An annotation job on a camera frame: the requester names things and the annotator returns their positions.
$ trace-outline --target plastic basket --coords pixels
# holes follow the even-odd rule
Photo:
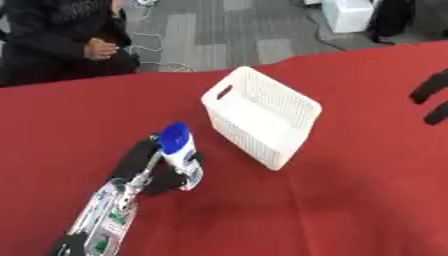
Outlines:
[[[281,169],[308,138],[322,107],[249,67],[203,97],[213,128],[271,170]]]

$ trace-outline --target wire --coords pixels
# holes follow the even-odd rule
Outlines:
[[[145,15],[143,15],[143,17],[138,21],[139,23],[149,20],[151,18],[152,15],[152,9],[154,8],[154,5],[151,6],[144,6],[144,5],[140,5],[137,0],[134,4],[135,8],[138,9],[147,9],[147,12],[145,13]],[[134,33],[134,36],[147,36],[147,37],[156,37],[159,39],[159,48],[156,49],[151,49],[149,47],[146,46],[142,46],[142,45],[131,45],[128,48],[128,52],[130,54],[134,54],[136,49],[140,49],[140,50],[145,50],[145,51],[150,51],[150,52],[161,52],[163,50],[163,37],[160,34],[148,34],[148,33],[140,33],[140,32],[136,32]],[[184,63],[181,62],[176,62],[176,61],[171,61],[168,63],[160,63],[160,62],[154,62],[154,61],[141,61],[140,64],[151,64],[151,65],[158,65],[158,66],[173,66],[173,65],[178,65],[181,66],[181,68],[175,69],[173,72],[182,72],[182,71],[186,71],[186,72],[196,72],[196,70]]]
[[[194,69],[191,66],[188,66],[187,64],[181,63],[181,62],[169,62],[169,63],[160,63],[160,62],[153,62],[153,61],[142,61],[141,64],[152,64],[152,65],[158,65],[158,66],[173,66],[173,65],[179,65],[181,68],[175,69],[173,72],[181,72],[182,70],[189,70],[190,72],[197,72],[196,69]]]
[[[299,7],[299,8],[305,8],[305,7],[306,7],[305,4],[299,4],[299,3],[297,2],[297,0],[290,0],[289,2],[290,2],[290,4],[292,4],[292,5],[296,6],[296,7]],[[341,46],[339,46],[339,45],[336,45],[336,44],[327,42],[327,41],[323,40],[323,39],[320,37],[320,34],[319,34],[319,33],[320,33],[321,26],[320,26],[319,23],[317,23],[317,21],[315,21],[315,20],[311,17],[309,11],[307,11],[307,13],[306,13],[306,18],[307,18],[307,20],[308,20],[309,22],[313,23],[313,24],[316,26],[316,31],[314,32],[314,39],[315,39],[316,41],[318,41],[319,43],[321,43],[321,44],[323,44],[323,45],[330,46],[330,47],[332,47],[332,48],[334,48],[334,49],[336,49],[336,50],[338,50],[338,51],[343,51],[343,52],[348,51],[347,49],[345,49],[345,48],[343,48],[343,47],[341,47]]]

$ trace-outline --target red tablecloth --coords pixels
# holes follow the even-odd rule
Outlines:
[[[122,254],[448,255],[448,122],[408,95],[448,43],[296,57],[258,68],[318,100],[299,153],[271,172],[213,131],[200,97],[229,71],[144,73],[0,90],[0,255],[42,255],[120,156],[182,120],[206,153],[197,190],[141,198]]]

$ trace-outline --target floor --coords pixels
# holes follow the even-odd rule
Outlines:
[[[137,51],[143,70],[216,70],[242,65],[278,62],[292,56],[384,47],[364,34],[333,34],[318,7],[304,7],[301,0],[159,0],[154,8],[139,8],[135,0],[125,0],[128,30],[134,44],[157,50],[160,40],[135,33],[159,34],[161,51]],[[407,33],[397,42],[413,43],[426,39]]]

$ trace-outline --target bottle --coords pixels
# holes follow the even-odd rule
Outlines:
[[[196,147],[188,126],[181,122],[168,126],[160,134],[159,142],[168,164],[174,166],[177,173],[187,176],[187,183],[180,190],[193,189],[201,181],[203,170],[194,159]]]

